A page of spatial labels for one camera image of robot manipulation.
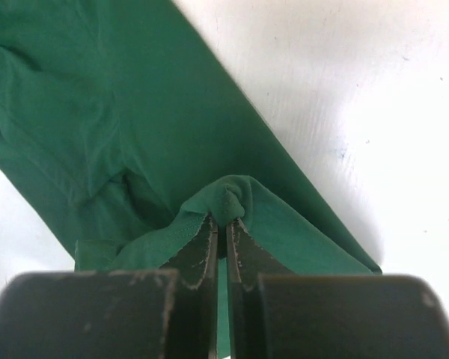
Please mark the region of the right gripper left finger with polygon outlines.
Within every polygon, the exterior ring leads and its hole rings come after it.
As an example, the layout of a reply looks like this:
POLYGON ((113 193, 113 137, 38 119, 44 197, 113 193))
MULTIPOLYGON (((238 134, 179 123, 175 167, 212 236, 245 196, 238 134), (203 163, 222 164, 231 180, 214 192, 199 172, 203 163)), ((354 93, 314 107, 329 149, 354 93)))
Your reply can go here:
POLYGON ((218 227, 158 269, 29 273, 0 295, 0 358, 214 358, 218 227))

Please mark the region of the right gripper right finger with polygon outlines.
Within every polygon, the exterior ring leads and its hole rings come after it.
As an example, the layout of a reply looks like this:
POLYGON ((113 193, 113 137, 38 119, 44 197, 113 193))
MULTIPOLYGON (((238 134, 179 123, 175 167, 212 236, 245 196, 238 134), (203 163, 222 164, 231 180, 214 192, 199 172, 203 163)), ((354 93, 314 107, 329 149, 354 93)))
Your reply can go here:
POLYGON ((298 275, 226 228, 232 358, 449 358, 449 321, 416 277, 298 275))

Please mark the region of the green t-shirt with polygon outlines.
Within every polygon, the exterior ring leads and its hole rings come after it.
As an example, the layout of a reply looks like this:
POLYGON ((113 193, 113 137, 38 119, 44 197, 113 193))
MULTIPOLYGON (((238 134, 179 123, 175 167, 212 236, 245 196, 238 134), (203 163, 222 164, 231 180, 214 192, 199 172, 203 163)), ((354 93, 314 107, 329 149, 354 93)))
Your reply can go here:
POLYGON ((78 271, 159 267, 211 215, 380 273, 171 1, 0 1, 0 170, 78 271))

